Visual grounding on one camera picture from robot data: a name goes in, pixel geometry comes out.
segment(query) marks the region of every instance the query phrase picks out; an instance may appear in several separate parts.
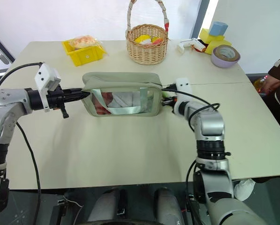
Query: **white wall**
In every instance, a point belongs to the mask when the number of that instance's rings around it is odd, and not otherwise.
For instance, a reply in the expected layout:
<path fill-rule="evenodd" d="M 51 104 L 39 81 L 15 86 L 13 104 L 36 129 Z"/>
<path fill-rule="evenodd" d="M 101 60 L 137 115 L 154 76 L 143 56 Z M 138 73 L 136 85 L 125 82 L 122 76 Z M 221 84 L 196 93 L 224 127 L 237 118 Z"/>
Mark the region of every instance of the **white wall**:
<path fill-rule="evenodd" d="M 280 0 L 219 0 L 213 21 L 228 24 L 245 73 L 267 73 L 280 58 Z"/>
<path fill-rule="evenodd" d="M 16 58 L 30 41 L 61 41 L 85 34 L 125 40 L 130 0 L 0 0 L 0 41 Z M 164 0 L 169 38 L 189 38 L 201 0 Z M 155 0 L 138 0 L 131 25 L 164 27 Z"/>

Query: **person's hand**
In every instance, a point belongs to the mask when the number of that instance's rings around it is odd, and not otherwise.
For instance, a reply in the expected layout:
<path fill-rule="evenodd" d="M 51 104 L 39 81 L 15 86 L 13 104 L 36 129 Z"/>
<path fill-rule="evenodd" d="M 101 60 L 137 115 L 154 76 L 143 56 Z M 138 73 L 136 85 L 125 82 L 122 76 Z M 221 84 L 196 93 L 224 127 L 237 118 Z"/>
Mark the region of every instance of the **person's hand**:
<path fill-rule="evenodd" d="M 268 95 L 269 93 L 275 91 L 279 86 L 280 80 L 268 75 L 263 86 L 263 91 Z"/>

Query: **person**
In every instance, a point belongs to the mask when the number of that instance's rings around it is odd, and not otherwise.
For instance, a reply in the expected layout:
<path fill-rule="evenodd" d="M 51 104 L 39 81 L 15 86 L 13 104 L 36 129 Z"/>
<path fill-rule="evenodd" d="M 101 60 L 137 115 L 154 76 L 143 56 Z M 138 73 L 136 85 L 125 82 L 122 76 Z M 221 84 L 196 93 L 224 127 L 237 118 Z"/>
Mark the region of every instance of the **person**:
<path fill-rule="evenodd" d="M 280 59 L 269 70 L 263 86 L 263 91 L 266 94 L 266 96 L 263 97 L 263 100 L 280 125 Z M 251 195 L 255 183 L 263 183 L 272 178 L 274 177 L 241 180 L 235 186 L 235 198 L 240 201 L 246 200 Z"/>

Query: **purple tape roll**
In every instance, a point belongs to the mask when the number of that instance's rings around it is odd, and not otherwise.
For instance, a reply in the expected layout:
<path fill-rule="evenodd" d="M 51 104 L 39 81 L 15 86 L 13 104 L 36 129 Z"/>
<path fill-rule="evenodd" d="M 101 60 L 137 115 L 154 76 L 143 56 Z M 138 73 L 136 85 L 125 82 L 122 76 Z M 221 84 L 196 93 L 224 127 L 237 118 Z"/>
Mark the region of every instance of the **purple tape roll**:
<path fill-rule="evenodd" d="M 228 68 L 237 63 L 240 60 L 240 54 L 234 49 L 233 47 L 230 47 L 228 45 L 222 47 L 220 49 L 221 54 L 215 53 L 216 48 L 213 49 L 212 55 L 211 55 L 211 61 L 215 66 L 221 67 L 221 68 Z M 229 57 L 235 57 L 234 61 L 226 61 L 225 58 Z"/>

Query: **floor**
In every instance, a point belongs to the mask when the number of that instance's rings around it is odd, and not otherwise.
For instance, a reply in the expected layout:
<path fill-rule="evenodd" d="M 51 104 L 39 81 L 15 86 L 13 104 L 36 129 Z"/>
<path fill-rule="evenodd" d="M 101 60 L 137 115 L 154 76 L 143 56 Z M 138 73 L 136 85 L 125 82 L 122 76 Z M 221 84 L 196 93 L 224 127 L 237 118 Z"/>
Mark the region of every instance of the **floor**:
<path fill-rule="evenodd" d="M 170 188 L 177 197 L 181 209 L 184 209 L 184 183 L 129 185 L 121 186 L 128 193 L 127 216 L 130 219 L 154 221 L 153 201 L 154 192 L 160 187 Z M 77 223 L 87 221 L 96 199 L 110 187 L 75 188 L 66 190 L 71 200 L 84 205 Z M 38 225 L 50 224 L 53 206 L 62 195 L 43 194 L 38 216 Z M 11 191 L 7 208 L 0 213 L 0 225 L 30 225 L 36 207 L 37 194 L 23 191 Z M 280 178 L 269 180 L 263 184 L 256 184 L 252 195 L 245 203 L 262 217 L 269 225 L 280 225 Z M 71 203 L 66 215 L 62 218 L 62 225 L 73 224 L 79 207 Z M 201 217 L 205 225 L 210 225 L 204 205 L 201 205 Z"/>

